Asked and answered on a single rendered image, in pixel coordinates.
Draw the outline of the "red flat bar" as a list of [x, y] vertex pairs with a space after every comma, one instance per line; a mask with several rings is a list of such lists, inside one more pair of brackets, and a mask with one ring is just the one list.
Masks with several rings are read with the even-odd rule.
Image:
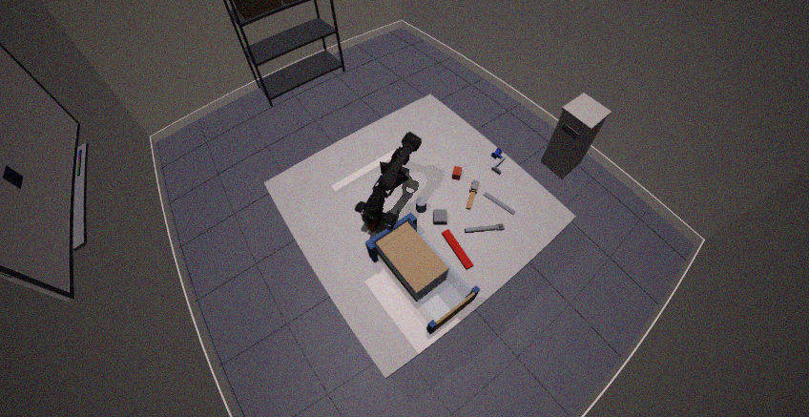
[[463, 248], [460, 246], [458, 241], [453, 237], [451, 232], [447, 229], [442, 234], [444, 235], [446, 242], [451, 247], [453, 252], [457, 255], [457, 257], [460, 260], [460, 263], [465, 267], [465, 269], [468, 270], [470, 267], [472, 267], [474, 265], [473, 262], [470, 261], [470, 259], [465, 253], [465, 250], [463, 250]]

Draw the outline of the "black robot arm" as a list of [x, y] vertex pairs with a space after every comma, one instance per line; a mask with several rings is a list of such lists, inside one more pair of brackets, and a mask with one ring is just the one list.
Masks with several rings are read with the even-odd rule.
[[[409, 161], [409, 155], [418, 150], [422, 144], [421, 140], [422, 139], [419, 136], [415, 136], [411, 132], [404, 135], [404, 138], [402, 139], [403, 147], [400, 146], [395, 150], [388, 165], [385, 165], [389, 170], [385, 171], [383, 175], [380, 175], [377, 180], [379, 184], [376, 186], [376, 182], [372, 188], [373, 193], [370, 195], [365, 204], [366, 209], [363, 212], [364, 219], [372, 222], [373, 220], [375, 221], [380, 218], [379, 207], [381, 206], [382, 202], [384, 202], [384, 198], [388, 198], [388, 196], [391, 196], [393, 193], [394, 189], [396, 188], [395, 182], [397, 180], [397, 174], [400, 172], [403, 165], [406, 165]], [[390, 192], [387, 194], [389, 190]]]

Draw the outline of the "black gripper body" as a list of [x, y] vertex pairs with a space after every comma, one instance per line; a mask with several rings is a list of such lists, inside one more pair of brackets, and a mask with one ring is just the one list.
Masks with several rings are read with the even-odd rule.
[[[389, 213], [389, 212], [388, 213], [383, 212], [383, 209], [384, 209], [383, 207], [384, 207], [384, 202], [382, 202], [381, 206], [379, 207], [380, 208], [380, 218], [379, 219], [382, 220], [384, 223], [386, 223], [388, 225], [392, 225], [393, 222], [396, 220], [396, 215], [394, 215], [392, 213]], [[365, 202], [360, 201], [355, 206], [354, 211], [358, 212], [358, 213], [361, 213], [362, 211], [365, 211], [365, 209], [366, 209]]]

